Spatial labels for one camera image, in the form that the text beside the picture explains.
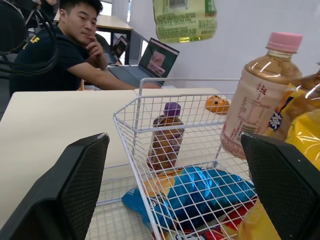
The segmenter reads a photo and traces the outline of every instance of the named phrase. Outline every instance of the pink bottle cap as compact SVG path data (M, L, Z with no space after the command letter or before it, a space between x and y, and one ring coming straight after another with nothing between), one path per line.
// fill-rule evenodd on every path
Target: pink bottle cap
M302 42L301 34L291 32L273 32L269 38L267 48L284 52L296 53Z

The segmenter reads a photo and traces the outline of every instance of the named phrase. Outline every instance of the blue snack bag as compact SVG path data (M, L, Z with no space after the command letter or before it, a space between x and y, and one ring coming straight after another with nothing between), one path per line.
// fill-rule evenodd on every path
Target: blue snack bag
M197 166L163 172L143 185L148 204L154 208L155 221L169 229L176 225L175 221L180 222L182 229L197 228L223 215L222 208L246 202L256 195L254 186L237 175ZM139 189L135 187L127 192L122 202L139 212L152 232Z
M154 208L155 221L165 228L172 228L183 210L188 192L195 187L194 175L183 169L164 172L144 182L146 197L151 209ZM143 223L151 230L150 220L137 187L122 197L123 204L142 215Z
M246 202L256 195L254 185L237 175L214 168L194 169L198 171L198 174L194 173L195 193L192 194L195 205L187 207L186 210L189 218L195 218L183 222L183 229L192 229L193 226L197 228L210 222L225 214L222 208Z

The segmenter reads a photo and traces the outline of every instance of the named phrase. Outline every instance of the green package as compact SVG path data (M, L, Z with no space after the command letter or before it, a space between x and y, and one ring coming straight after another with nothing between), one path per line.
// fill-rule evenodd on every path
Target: green package
M214 0L153 0L156 35L162 42L185 43L214 36Z

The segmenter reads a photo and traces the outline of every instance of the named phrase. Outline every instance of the basket handle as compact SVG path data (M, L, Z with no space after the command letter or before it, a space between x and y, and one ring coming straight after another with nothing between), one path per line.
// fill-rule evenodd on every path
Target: basket handle
M194 78L162 78L162 77L147 77L140 81L139 96L142 96L143 85L146 82L176 82L176 81L200 81L200 82L239 82L236 78L216 78L216 79L194 79Z

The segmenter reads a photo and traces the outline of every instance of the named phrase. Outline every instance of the bottle cap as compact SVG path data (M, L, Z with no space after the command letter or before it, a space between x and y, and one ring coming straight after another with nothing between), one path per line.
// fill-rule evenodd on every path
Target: bottle cap
M302 42L301 34L291 32L273 32L269 38L267 48L296 53Z
M163 113L167 117L178 117L180 116L181 106L176 102L167 102L164 106Z

